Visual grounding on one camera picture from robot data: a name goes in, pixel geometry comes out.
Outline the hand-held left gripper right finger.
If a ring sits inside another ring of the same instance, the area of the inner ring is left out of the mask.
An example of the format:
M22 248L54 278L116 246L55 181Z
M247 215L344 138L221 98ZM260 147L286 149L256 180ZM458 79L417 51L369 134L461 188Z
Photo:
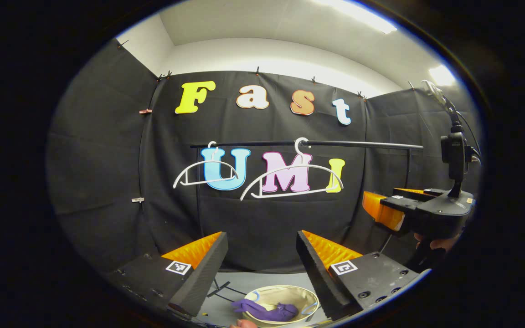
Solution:
M381 252L361 255L305 230L297 232L296 249L325 315L332 320L382 307L427 275Z

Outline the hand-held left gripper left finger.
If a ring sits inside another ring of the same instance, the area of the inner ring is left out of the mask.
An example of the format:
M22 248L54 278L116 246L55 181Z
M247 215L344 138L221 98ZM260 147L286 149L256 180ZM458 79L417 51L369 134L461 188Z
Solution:
M108 272L108 281L160 315L197 316L227 251L227 233L213 233L164 255L145 253Z

